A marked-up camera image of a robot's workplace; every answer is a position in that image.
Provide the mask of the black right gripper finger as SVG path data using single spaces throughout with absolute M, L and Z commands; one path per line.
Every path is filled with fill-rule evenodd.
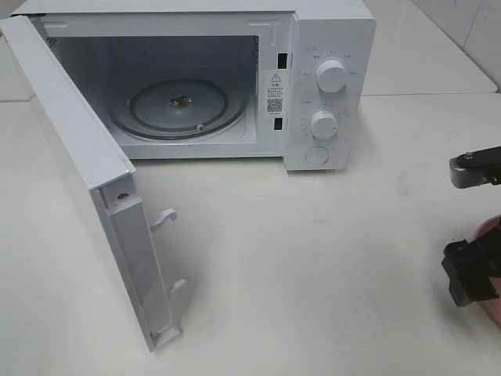
M 449 161 L 455 188 L 465 189 L 490 183 L 500 184 L 500 147 L 466 152 Z
M 500 297 L 494 280 L 500 278 L 500 220 L 490 219 L 472 241 L 447 244 L 442 267 L 449 278 L 449 293 L 459 307 Z

